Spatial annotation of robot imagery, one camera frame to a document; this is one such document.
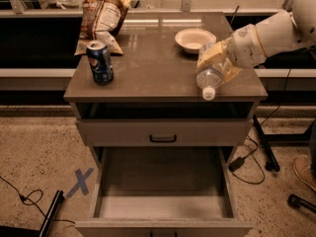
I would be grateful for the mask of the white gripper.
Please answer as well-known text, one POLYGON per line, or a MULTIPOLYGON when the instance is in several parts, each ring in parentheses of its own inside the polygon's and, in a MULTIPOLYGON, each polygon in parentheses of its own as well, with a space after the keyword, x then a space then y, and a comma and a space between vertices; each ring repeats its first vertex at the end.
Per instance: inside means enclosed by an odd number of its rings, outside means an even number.
POLYGON ((204 44, 199 49, 197 71, 201 71, 207 65, 221 63, 219 70, 223 76, 222 84, 225 84, 236 78, 242 71, 241 68, 254 68, 266 59, 256 26, 249 24, 234 31, 224 44, 222 41, 204 44))

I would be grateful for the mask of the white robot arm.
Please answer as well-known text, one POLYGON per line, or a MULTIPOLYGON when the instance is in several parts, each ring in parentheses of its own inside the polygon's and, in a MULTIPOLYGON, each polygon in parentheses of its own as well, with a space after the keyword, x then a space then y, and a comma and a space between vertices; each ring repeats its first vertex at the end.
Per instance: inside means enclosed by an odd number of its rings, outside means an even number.
POLYGON ((231 67, 253 68, 271 56, 315 43, 316 0, 293 0, 290 12, 281 10, 234 31, 228 39, 205 44, 199 50, 197 76, 215 68, 223 80, 231 67))

